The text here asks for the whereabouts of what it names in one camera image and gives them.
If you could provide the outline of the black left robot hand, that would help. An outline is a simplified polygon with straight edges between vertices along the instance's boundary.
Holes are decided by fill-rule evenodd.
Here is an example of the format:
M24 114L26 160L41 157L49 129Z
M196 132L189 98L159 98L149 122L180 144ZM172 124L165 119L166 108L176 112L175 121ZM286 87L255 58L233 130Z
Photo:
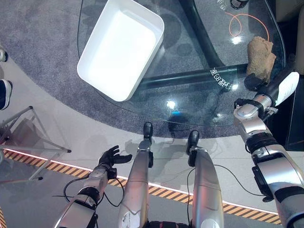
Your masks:
M116 145L109 150L105 151L103 155L98 160L98 167L105 165L106 167L112 168L115 164L128 163L132 159L132 155L121 155L119 146Z

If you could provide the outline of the black right robot hand white plate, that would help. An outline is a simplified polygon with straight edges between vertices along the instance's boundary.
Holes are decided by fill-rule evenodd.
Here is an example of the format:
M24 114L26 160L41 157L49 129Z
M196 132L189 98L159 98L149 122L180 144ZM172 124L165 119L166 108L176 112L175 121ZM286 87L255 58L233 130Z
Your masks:
M245 78L244 84L248 90L257 92L256 95L267 96L271 101L270 106L276 107L296 90L298 82L299 73L293 71L286 75L278 75L269 84L255 77L255 74L250 74Z

